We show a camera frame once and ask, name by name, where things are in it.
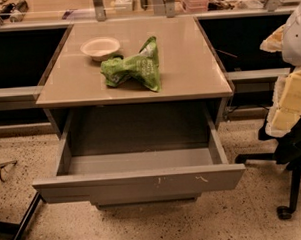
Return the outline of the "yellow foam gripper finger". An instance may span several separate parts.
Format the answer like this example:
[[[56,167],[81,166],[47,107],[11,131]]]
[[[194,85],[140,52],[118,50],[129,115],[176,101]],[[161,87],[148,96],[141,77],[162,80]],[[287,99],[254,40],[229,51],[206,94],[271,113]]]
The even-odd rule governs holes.
[[[284,29],[285,26],[283,25],[277,28],[269,37],[261,42],[259,49],[270,53],[282,51]]]
[[[301,67],[288,76],[279,76],[273,92],[273,106],[267,115],[265,133],[283,137],[301,118]]]

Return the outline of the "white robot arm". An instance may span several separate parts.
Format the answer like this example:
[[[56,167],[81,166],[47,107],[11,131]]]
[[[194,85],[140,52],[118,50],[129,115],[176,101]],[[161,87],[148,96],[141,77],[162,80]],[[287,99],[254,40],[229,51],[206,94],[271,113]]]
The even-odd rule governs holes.
[[[284,62],[294,66],[288,76],[279,76],[273,92],[273,106],[267,115],[265,133],[283,137],[301,118],[301,3],[272,35],[263,40],[260,50],[282,52]]]

